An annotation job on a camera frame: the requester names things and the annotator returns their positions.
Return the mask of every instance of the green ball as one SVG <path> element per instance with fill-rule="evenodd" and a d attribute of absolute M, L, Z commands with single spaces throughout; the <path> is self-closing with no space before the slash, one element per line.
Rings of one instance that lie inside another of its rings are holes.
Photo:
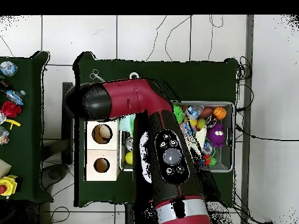
<path fill-rule="evenodd" d="M 181 122 L 183 122 L 184 119 L 184 112 L 183 110 L 180 108 L 180 106 L 174 105 L 173 106 L 173 113 L 176 117 L 176 120 L 178 121 L 178 123 L 180 124 Z"/>
<path fill-rule="evenodd" d="M 216 165 L 216 163 L 217 163 L 217 160 L 214 157 L 212 157 L 209 165 L 214 166 L 214 165 Z"/>
<path fill-rule="evenodd" d="M 197 120 L 197 129 L 202 129 L 204 128 L 204 126 L 206 125 L 206 121 L 203 118 L 200 118 L 199 120 Z"/>

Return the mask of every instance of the purple plush toy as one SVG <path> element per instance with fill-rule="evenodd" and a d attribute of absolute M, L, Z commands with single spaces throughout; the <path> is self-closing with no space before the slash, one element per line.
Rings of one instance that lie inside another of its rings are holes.
<path fill-rule="evenodd" d="M 211 141 L 214 147 L 222 147 L 222 143 L 225 139 L 222 124 L 216 124 L 214 127 L 208 129 L 207 138 Z"/>

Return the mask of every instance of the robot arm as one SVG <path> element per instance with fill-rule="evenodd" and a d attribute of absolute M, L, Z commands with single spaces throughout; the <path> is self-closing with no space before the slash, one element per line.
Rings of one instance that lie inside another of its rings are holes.
<path fill-rule="evenodd" d="M 85 83 L 69 90 L 66 102 L 86 121 L 147 111 L 148 150 L 159 224 L 211 224 L 193 161 L 172 103 L 148 79 Z"/>

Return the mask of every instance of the orange ball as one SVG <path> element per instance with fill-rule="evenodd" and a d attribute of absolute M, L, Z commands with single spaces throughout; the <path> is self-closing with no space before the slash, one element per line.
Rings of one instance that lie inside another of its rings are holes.
<path fill-rule="evenodd" d="M 213 111 L 213 115 L 218 119 L 222 120 L 227 115 L 227 111 L 224 107 L 216 107 Z"/>

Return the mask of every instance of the green table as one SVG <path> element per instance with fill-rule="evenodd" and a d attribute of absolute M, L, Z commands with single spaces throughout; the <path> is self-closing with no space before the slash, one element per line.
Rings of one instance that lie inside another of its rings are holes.
<path fill-rule="evenodd" d="M 91 52 L 83 52 L 74 62 L 73 69 L 78 71 L 78 84 L 100 82 L 89 77 L 93 69 L 97 69 L 99 76 L 105 81 L 128 78 L 130 73 L 136 72 L 142 78 L 163 79 L 181 101 L 234 103 L 237 67 L 235 59 L 228 59 L 226 62 L 137 62 L 118 59 L 96 60 Z M 170 100 L 177 100 L 170 90 L 166 94 Z M 134 184 L 131 173 L 120 172 L 117 181 L 84 181 L 84 127 L 84 121 L 76 123 L 75 120 L 75 145 L 79 144 L 80 147 L 78 156 L 75 155 L 75 206 L 82 207 L 90 201 L 111 201 L 115 204 L 133 202 Z M 221 193 L 221 201 L 231 207 L 234 171 L 213 175 Z"/>
<path fill-rule="evenodd" d="M 12 166 L 9 173 L 21 176 L 23 183 L 20 192 L 11 195 L 11 200 L 31 200 L 38 202 L 51 201 L 51 195 L 43 190 L 40 185 L 41 170 L 41 79 L 45 64 L 49 59 L 49 53 L 38 51 L 30 58 L 6 58 L 0 57 L 0 63 L 11 61 L 18 66 L 14 76 L 5 76 L 15 90 L 24 90 L 26 97 L 22 112 L 13 118 L 21 123 L 20 127 L 13 126 L 10 131 L 10 141 L 7 145 L 0 145 L 0 159 Z M 7 98 L 0 95 L 0 105 Z M 2 124 L 9 130 L 10 123 Z"/>

